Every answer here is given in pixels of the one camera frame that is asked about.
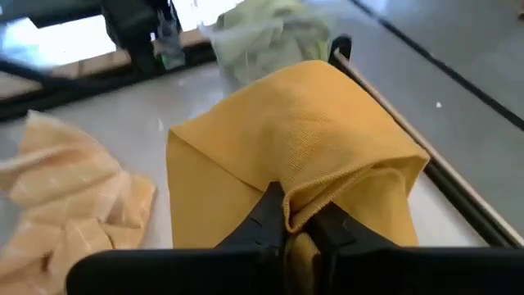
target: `yellow towel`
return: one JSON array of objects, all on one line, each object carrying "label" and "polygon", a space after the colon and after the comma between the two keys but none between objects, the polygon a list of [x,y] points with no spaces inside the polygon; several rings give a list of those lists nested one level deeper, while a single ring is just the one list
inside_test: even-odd
[{"label": "yellow towel", "polygon": [[102,250],[137,247],[155,191],[92,137],[30,112],[0,189],[25,210],[0,253],[0,294],[57,294],[70,267]]},{"label": "yellow towel", "polygon": [[291,233],[328,202],[417,244],[407,196],[428,155],[366,92],[322,61],[280,70],[169,133],[174,246],[214,247],[280,181]]}]

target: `crumpled cloth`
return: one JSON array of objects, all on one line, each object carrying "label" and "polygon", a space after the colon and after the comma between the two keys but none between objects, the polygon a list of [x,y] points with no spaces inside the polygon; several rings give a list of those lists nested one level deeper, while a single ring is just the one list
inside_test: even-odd
[{"label": "crumpled cloth", "polygon": [[18,157],[0,162],[0,189],[22,207],[0,252],[0,294],[57,294],[81,258],[138,247],[156,190],[94,138],[30,112]]},{"label": "crumpled cloth", "polygon": [[273,181],[289,233],[335,202],[394,243],[418,243],[407,201],[429,156],[326,62],[277,71],[173,126],[166,152],[176,248],[218,245]]},{"label": "crumpled cloth", "polygon": [[298,0],[246,0],[219,16],[211,39],[227,76],[247,85],[300,61],[328,59],[330,28]]}]

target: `beige cloth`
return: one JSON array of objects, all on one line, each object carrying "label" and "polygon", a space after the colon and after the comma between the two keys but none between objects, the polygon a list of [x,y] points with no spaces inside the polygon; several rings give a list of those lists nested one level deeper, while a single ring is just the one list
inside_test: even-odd
[{"label": "beige cloth", "polygon": [[0,162],[0,189],[25,210],[0,253],[0,294],[63,292],[69,269],[139,245],[155,186],[131,175],[82,130],[30,112],[19,156]]}]

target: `light green cloth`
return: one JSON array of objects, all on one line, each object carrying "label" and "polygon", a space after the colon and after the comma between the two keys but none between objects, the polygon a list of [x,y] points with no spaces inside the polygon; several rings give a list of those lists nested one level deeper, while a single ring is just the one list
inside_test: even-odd
[{"label": "light green cloth", "polygon": [[328,59],[329,28],[298,0],[246,0],[219,17],[219,63],[240,85],[300,61]]}]

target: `floor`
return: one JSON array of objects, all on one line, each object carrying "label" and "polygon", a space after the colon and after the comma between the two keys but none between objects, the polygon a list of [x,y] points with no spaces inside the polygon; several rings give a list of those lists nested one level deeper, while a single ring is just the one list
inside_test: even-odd
[{"label": "floor", "polygon": [[[163,248],[172,245],[165,171],[168,128],[208,111],[224,98],[224,91],[217,65],[210,64],[59,107],[48,113],[93,135],[126,169],[154,179],[158,195],[143,247]],[[23,127],[22,119],[0,125],[0,158],[16,154]],[[409,205],[421,245],[485,245],[425,175],[415,184]],[[1,200],[0,243],[8,239],[16,218],[9,202]]]},{"label": "floor", "polygon": [[[358,70],[499,214],[524,235],[524,220],[520,210],[524,202],[520,197],[524,185],[519,177],[524,170],[523,133],[349,1],[310,1],[338,5],[336,11],[340,12],[340,16],[334,18],[337,22],[334,34],[351,35],[355,45],[351,61]],[[430,48],[431,52],[442,56],[446,63],[456,67],[461,74],[468,75],[484,91],[500,98],[508,107],[511,107],[510,104],[515,105],[512,105],[512,110],[517,112],[519,107],[524,110],[524,103],[516,99],[516,95],[522,93],[522,76],[517,73],[522,55],[518,56],[517,50],[520,50],[524,40],[519,29],[522,25],[512,15],[517,1],[478,0],[475,5],[472,1],[443,0],[435,4],[437,2],[430,0],[369,0],[366,3],[384,13],[391,22]],[[182,12],[191,11],[189,2],[175,0],[175,3],[183,28],[195,28],[195,20],[187,17],[190,12]],[[38,31],[27,20],[19,22],[18,25],[0,28],[0,32],[3,32],[0,33],[0,56],[48,68],[114,50],[114,44],[105,35],[100,17]],[[82,28],[86,27],[89,28],[88,33],[80,34],[85,31]],[[68,36],[67,42],[57,37],[63,35]],[[490,37],[490,41],[483,43],[484,37]],[[188,71],[177,77],[158,79],[110,93],[103,99],[94,98],[61,107],[52,113],[93,133],[117,156],[119,148],[127,146],[133,146],[129,151],[132,155],[146,152],[148,156],[142,160],[126,155],[123,160],[129,161],[131,168],[137,167],[151,173],[162,186],[165,183],[162,178],[165,177],[164,172],[147,168],[147,162],[156,161],[160,165],[160,157],[163,161],[161,148],[167,126],[196,116],[222,99],[225,90],[217,74],[218,70],[213,66],[207,70]],[[209,88],[199,88],[197,85],[202,82],[209,84]],[[111,107],[107,103],[109,100],[114,100],[118,107]],[[136,118],[130,115],[142,109],[149,110],[150,116]],[[103,120],[93,123],[91,119],[94,114]],[[128,130],[127,141],[111,141],[111,131],[118,128]],[[0,157],[9,156],[15,151],[20,131],[19,121],[0,125]],[[145,132],[151,133],[150,142],[140,142],[139,138]],[[427,178],[419,180],[415,189],[417,191],[419,193],[413,193],[411,202],[412,205],[413,202],[419,203],[413,208],[413,216],[422,243],[480,243],[478,237],[471,234],[471,229],[463,224],[460,216],[455,216],[453,208],[449,209],[449,204]],[[163,221],[153,220],[148,234],[148,247],[169,246],[170,236],[163,225],[165,214],[169,214],[169,211],[165,202],[160,201],[165,198],[160,195],[156,204],[159,220]]]}]

